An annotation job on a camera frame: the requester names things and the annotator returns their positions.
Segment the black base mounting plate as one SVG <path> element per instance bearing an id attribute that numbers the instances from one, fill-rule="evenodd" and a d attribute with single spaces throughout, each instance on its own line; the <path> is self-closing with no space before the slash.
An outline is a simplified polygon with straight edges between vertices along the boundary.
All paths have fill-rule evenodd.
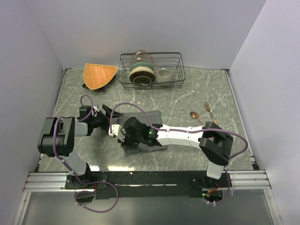
<path id="1" fill-rule="evenodd" d="M 216 180 L 207 177 L 205 171 L 91 172 L 83 184 L 71 175 L 65 183 L 66 190 L 95 191 L 97 200 L 116 196 L 201 198 L 205 189 L 217 191 L 231 186 L 225 172 Z"/>

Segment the copper spoon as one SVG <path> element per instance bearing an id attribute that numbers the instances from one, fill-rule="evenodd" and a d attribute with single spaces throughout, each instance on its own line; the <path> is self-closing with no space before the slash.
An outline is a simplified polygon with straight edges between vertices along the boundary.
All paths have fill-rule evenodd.
<path id="1" fill-rule="evenodd" d="M 200 120 L 199 115 L 198 115 L 197 112 L 191 111 L 191 112 L 190 112 L 190 115 L 191 115 L 191 117 L 193 117 L 194 119 L 197 119 L 197 120 L 200 122 L 200 124 L 201 124 L 202 126 L 204 125 L 204 124 L 202 123 L 202 121 Z"/>

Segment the brown dark bowl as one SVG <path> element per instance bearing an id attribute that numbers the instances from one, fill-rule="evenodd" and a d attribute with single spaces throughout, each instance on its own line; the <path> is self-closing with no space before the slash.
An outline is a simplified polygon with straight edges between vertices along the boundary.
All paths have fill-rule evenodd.
<path id="1" fill-rule="evenodd" d="M 131 83 L 151 84 L 155 81 L 155 75 L 147 72 L 137 72 L 129 76 Z"/>

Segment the striped grey ceramic cup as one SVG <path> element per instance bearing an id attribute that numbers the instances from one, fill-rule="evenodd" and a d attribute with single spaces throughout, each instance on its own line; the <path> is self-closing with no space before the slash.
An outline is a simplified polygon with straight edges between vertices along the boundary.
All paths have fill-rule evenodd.
<path id="1" fill-rule="evenodd" d="M 170 86 L 172 82 L 172 73 L 170 70 L 162 68 L 157 72 L 157 83 L 162 87 Z"/>

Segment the green plate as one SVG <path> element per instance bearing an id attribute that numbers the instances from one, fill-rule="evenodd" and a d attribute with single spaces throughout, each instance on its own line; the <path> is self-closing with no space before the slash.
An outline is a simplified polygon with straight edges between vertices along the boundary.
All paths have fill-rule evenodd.
<path id="1" fill-rule="evenodd" d="M 134 69 L 137 68 L 137 67 L 147 67 L 147 68 L 150 68 L 150 69 L 152 69 L 152 70 L 154 69 L 153 64 L 148 63 L 148 62 L 141 61 L 141 62 L 134 63 L 134 64 L 130 67 L 130 71 L 134 70 Z"/>

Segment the grey cloth napkin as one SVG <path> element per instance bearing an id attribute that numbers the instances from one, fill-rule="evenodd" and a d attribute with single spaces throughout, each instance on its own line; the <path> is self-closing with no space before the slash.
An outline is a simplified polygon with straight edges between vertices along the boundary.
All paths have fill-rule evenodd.
<path id="1" fill-rule="evenodd" d="M 148 125 L 148 122 L 142 112 L 128 112 L 122 113 L 123 116 L 113 118 L 112 119 L 112 124 L 119 124 L 119 125 L 124 125 L 125 121 L 131 117 L 137 118 L 141 123 L 144 123 Z M 161 118 L 161 112 L 159 110 L 156 111 L 147 111 L 146 114 L 148 115 L 148 118 L 150 122 L 153 122 L 154 124 L 162 124 L 162 118 Z M 131 155 L 137 155 L 137 154 L 143 154 L 143 153 L 150 153 L 154 151 L 161 151 L 161 150 L 166 150 L 168 147 L 166 146 L 148 146 L 146 144 L 140 143 L 138 145 L 137 149 L 132 149 L 132 148 L 125 148 L 121 147 L 124 150 L 125 157 L 129 157 Z"/>

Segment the woven orange wicker tray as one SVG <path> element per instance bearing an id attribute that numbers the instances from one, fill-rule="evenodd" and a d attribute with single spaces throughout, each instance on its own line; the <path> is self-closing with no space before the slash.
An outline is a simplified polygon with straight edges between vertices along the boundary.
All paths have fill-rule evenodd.
<path id="1" fill-rule="evenodd" d="M 108 84 L 116 72 L 116 66 L 86 63 L 83 80 L 90 90 L 94 90 Z"/>

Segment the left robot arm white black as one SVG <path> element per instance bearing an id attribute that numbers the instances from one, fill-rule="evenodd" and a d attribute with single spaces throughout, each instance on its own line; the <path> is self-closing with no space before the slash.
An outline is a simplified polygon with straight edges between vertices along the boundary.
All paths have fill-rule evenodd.
<path id="1" fill-rule="evenodd" d="M 88 163 L 74 151 L 76 136 L 90 136 L 94 129 L 108 131 L 112 109 L 106 105 L 101 108 L 90 105 L 79 107 L 79 117 L 48 117 L 45 119 L 39 141 L 38 151 L 50 158 L 57 158 L 67 168 L 70 183 L 89 188 L 93 177 Z"/>

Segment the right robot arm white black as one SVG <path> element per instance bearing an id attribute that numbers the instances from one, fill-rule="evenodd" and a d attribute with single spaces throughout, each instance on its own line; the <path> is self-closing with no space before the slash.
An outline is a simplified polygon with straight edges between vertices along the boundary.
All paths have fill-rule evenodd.
<path id="1" fill-rule="evenodd" d="M 146 125 L 131 117 L 121 126 L 121 146 L 137 149 L 140 144 L 150 147 L 179 145 L 202 150 L 208 159 L 205 182 L 215 187 L 221 182 L 223 169 L 228 165 L 233 137 L 213 122 L 199 127 L 170 127 L 163 124 Z"/>

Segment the copper fork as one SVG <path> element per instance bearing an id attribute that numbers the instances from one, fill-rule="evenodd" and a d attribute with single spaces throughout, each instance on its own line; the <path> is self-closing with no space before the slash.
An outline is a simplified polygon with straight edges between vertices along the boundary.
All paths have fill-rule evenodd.
<path id="1" fill-rule="evenodd" d="M 216 121 L 214 115 L 213 115 L 212 112 L 211 112 L 211 109 L 210 109 L 210 106 L 209 106 L 209 103 L 208 103 L 208 102 L 204 102 L 204 108 L 205 108 L 205 110 L 211 115 L 211 117 L 212 117 L 214 123 L 217 125 L 218 123 L 217 123 L 217 121 Z"/>

